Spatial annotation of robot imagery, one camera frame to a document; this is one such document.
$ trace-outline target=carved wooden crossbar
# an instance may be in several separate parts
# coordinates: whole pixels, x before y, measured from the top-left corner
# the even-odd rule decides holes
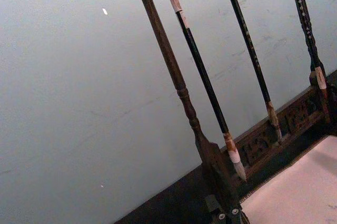
[[[274,117],[278,120],[278,130],[275,131],[273,120],[265,118],[234,140],[241,156],[241,162],[245,166],[248,179],[263,169],[274,156],[283,151],[313,125],[321,121],[330,123],[337,120],[337,90],[331,84],[326,84],[325,82],[324,67],[317,55],[305,0],[295,1],[311,58],[311,86],[277,110],[277,117],[276,114]],[[243,181],[235,174],[233,167],[228,165],[230,163],[228,151],[225,148],[220,150],[217,144],[208,141],[203,134],[183,75],[156,11],[155,4],[153,0],[142,0],[142,2],[177,94],[183,103],[185,114],[195,134],[196,147],[202,159],[204,178],[218,200],[221,210],[226,213],[226,223],[249,224],[248,218],[242,212],[235,189]],[[235,0],[232,0],[232,2],[234,10],[240,13],[240,6],[235,3]],[[239,17],[239,23],[246,28],[243,15],[240,13],[237,16]],[[246,29],[243,34],[246,34],[247,40],[250,39]],[[253,50],[253,45],[249,42],[248,45]],[[257,58],[253,60],[253,65],[254,63],[257,63]]]

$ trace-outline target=white wall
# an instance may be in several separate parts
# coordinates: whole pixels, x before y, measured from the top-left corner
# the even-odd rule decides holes
[[[222,147],[169,0],[154,1],[204,133]],[[266,111],[230,1],[180,1],[236,137]],[[294,0],[239,1],[278,108],[309,85]],[[200,164],[140,0],[0,2],[1,224],[109,223]],[[307,4],[330,73],[337,1]]]

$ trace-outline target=gray wall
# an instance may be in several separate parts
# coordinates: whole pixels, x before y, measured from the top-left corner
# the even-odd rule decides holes
[[[169,0],[154,0],[209,140],[224,145]],[[274,106],[309,85],[293,0],[239,0]],[[181,0],[236,137],[266,116],[229,0]],[[336,0],[307,0],[326,71]],[[109,223],[200,158],[140,0],[1,0],[0,223]]]

